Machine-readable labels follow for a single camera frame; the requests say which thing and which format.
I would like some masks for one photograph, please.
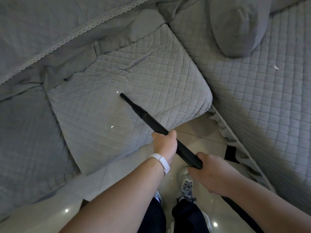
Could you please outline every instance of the white watch strap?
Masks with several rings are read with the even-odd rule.
[[[160,164],[162,165],[163,169],[164,169],[164,174],[167,174],[169,172],[169,164],[167,163],[166,159],[164,157],[162,157],[161,155],[154,153],[152,155],[149,155],[147,157],[147,159],[149,159],[150,157],[155,158],[157,161],[160,162]]]

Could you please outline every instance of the gray pillow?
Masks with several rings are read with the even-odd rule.
[[[271,10],[270,12],[276,12],[279,11],[287,6],[290,6],[291,4],[294,4],[300,0],[272,0]]]
[[[272,0],[210,0],[213,34],[228,57],[247,56],[261,41]]]

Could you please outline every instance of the vacuum cleaner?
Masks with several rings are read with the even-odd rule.
[[[167,135],[169,133],[157,120],[155,120],[146,110],[144,110],[139,105],[131,101],[123,93],[120,94],[121,98],[125,100],[134,110],[134,112],[155,132]],[[176,153],[190,166],[197,169],[202,169],[202,161],[192,153],[184,144],[177,140],[177,151]],[[226,201],[230,207],[235,210],[239,216],[256,232],[264,233],[259,225],[252,219],[239,205],[228,197],[223,197],[223,200]]]

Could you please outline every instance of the person's right arm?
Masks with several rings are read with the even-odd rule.
[[[260,184],[244,177],[221,157],[198,153],[201,170],[189,174],[209,192],[232,199],[265,233],[311,232],[311,217]]]

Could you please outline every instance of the sneaker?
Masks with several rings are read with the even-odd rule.
[[[161,206],[163,206],[163,198],[162,196],[160,195],[159,191],[157,190],[156,193],[154,194],[153,196],[154,198],[157,199],[157,201],[159,201],[159,203],[161,204]]]
[[[183,199],[186,199],[192,203],[196,201],[196,198],[192,196],[193,180],[188,173],[187,167],[184,167],[180,171],[178,175],[178,182],[180,184],[180,196],[177,198],[177,201],[179,202]]]

